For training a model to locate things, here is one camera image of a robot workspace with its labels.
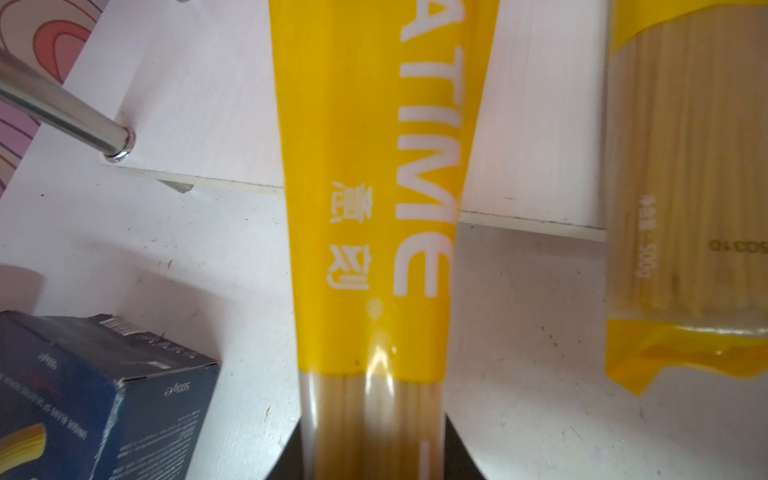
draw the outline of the spaghetti package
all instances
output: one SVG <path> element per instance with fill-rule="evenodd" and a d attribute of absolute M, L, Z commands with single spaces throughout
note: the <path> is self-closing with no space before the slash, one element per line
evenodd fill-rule
<path fill-rule="evenodd" d="M 498 0 L 271 0 L 306 478 L 442 478 L 455 230 Z"/>
<path fill-rule="evenodd" d="M 607 373 L 768 366 L 768 0 L 614 0 Z"/>

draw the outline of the metal pole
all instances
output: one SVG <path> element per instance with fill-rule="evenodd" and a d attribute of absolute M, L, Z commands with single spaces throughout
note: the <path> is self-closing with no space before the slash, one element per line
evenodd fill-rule
<path fill-rule="evenodd" d="M 2 48 L 0 98 L 91 145 L 110 161 L 122 160 L 133 147 L 132 130 L 100 114 Z"/>

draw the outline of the white surface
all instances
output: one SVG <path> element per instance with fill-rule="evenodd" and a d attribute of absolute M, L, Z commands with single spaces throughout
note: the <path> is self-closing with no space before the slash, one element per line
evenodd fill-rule
<path fill-rule="evenodd" d="M 607 6 L 501 0 L 463 221 L 603 238 Z M 119 169 L 280 192 L 267 0 L 114 0 L 98 25 L 88 43 L 111 50 L 83 51 L 84 61 L 99 65 L 85 81 L 109 96 L 103 113 L 137 132 Z"/>
<path fill-rule="evenodd" d="M 109 45 L 85 50 L 68 88 L 117 108 L 88 80 Z M 677 369 L 626 392 L 604 374 L 603 279 L 600 243 L 459 226 L 447 409 L 488 478 L 766 478 L 768 379 Z M 116 313 L 221 358 L 190 480 L 262 478 L 299 417 L 279 197 L 177 194 L 43 127 L 0 199 L 4 308 Z"/>

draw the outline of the cardboard box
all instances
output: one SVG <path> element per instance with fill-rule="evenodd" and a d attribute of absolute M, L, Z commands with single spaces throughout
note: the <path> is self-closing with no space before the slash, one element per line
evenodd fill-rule
<path fill-rule="evenodd" d="M 181 480 L 218 373 L 109 315 L 0 313 L 0 480 Z"/>

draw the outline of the white letters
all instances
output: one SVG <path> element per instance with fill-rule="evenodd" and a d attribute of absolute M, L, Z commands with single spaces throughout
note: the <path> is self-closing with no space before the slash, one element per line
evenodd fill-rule
<path fill-rule="evenodd" d="M 333 265 L 328 269 L 326 280 L 335 290 L 368 290 L 368 273 L 373 261 L 368 245 L 364 247 L 350 247 L 331 245 L 333 253 Z M 339 280 L 334 279 L 334 274 L 341 270 Z"/>
<path fill-rule="evenodd" d="M 430 15 L 429 6 L 431 4 L 439 5 L 443 10 Z M 402 28 L 400 41 L 405 43 L 432 30 L 463 21 L 464 4 L 462 0 L 416 0 L 416 20 Z"/>
<path fill-rule="evenodd" d="M 442 135 L 402 135 L 398 139 L 401 151 L 437 151 L 431 157 L 405 164 L 397 169 L 397 184 L 437 200 L 437 204 L 398 204 L 398 220 L 424 220 L 456 225 L 458 208 L 451 192 L 419 175 L 442 168 L 458 167 L 462 148 L 458 140 Z"/>
<path fill-rule="evenodd" d="M 419 253 L 425 255 L 424 295 L 427 298 L 436 298 L 438 294 L 440 255 L 445 255 L 448 258 L 448 278 L 451 278 L 453 266 L 453 242 L 451 239 L 442 233 L 417 233 L 406 239 L 397 249 L 394 282 L 396 296 L 408 296 L 408 271 L 411 260 Z"/>
<path fill-rule="evenodd" d="M 453 65 L 440 61 L 418 61 L 400 65 L 400 78 L 442 78 L 453 83 L 453 103 L 464 104 L 464 50 L 456 47 Z"/>

